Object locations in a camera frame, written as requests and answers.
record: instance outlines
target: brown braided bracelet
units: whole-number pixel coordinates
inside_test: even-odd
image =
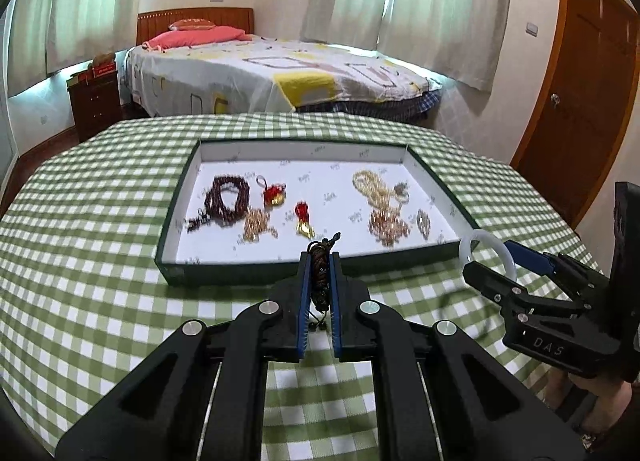
[[[238,197],[233,209],[228,208],[222,200],[222,190],[230,186],[238,189]],[[203,224],[209,224],[212,219],[217,219],[227,226],[242,219],[246,215],[249,206],[249,185],[240,176],[216,176],[213,178],[211,190],[204,199],[204,210],[198,210],[198,217],[189,219],[187,232],[193,232]]]

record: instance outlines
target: gingham pattern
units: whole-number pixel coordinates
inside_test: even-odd
[[[295,136],[408,143],[483,228],[594,264],[510,167],[424,128],[344,114],[123,121],[38,168],[0,221],[2,387],[47,448],[183,321],[220,323],[266,297],[267,287],[168,287],[153,257],[198,138]],[[497,264],[492,252],[476,256]],[[559,295],[519,273],[536,295]],[[454,320],[520,380],[542,387],[545,368],[504,347],[498,308],[465,285],[458,261],[364,280],[375,300],[408,319]],[[271,364],[264,459],[377,459],[375,424],[369,365],[337,364],[325,333],[310,335],[300,364]]]
[[[390,102],[326,102],[324,104],[298,107],[298,112],[346,112],[356,116],[379,118],[380,120],[408,123],[427,117],[430,108],[440,102],[441,89],[425,92],[422,96],[411,100]]]

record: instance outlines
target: shallow box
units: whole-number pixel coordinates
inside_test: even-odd
[[[389,188],[400,182],[408,186],[401,218],[410,234],[392,248],[369,232],[372,208],[353,186],[353,175],[361,170],[379,174]],[[278,238],[265,232],[256,243],[244,242],[244,220],[231,226],[212,221],[186,231],[186,220],[204,208],[206,192],[219,175],[244,177],[253,208],[263,208],[258,176],[270,185],[286,184],[286,201],[270,210],[270,226]],[[236,193],[223,191],[222,199],[233,206]],[[478,228],[410,146],[318,139],[203,140],[194,146],[175,188],[156,264],[170,285],[266,285],[295,275],[300,253],[309,244],[296,233],[294,208],[299,201],[308,205],[314,240],[341,233],[332,251],[340,253],[342,269],[351,276],[452,259],[458,256],[460,238]],[[418,209],[431,221],[427,239],[415,222]]]

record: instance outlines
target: blue plaid fabric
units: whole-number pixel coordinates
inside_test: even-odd
[[[324,102],[316,105],[305,105],[296,109],[297,112],[345,112],[356,116],[368,116],[382,120],[410,123],[426,118],[427,111],[438,105],[442,90],[425,92],[422,96],[411,100],[396,100],[391,102]]]

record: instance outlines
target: silver bolt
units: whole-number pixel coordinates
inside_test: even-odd
[[[445,336],[451,336],[456,334],[458,327],[451,320],[441,320],[436,324],[438,333]]]
[[[374,302],[373,300],[365,300],[362,304],[360,304],[360,311],[367,315],[374,315],[378,311],[380,311],[380,304]]]
[[[182,326],[182,332],[187,336],[195,336],[202,331],[202,324],[197,320],[189,320]]]
[[[265,300],[258,306],[258,309],[260,310],[260,313],[273,315],[278,309],[280,309],[280,306],[273,300]]]

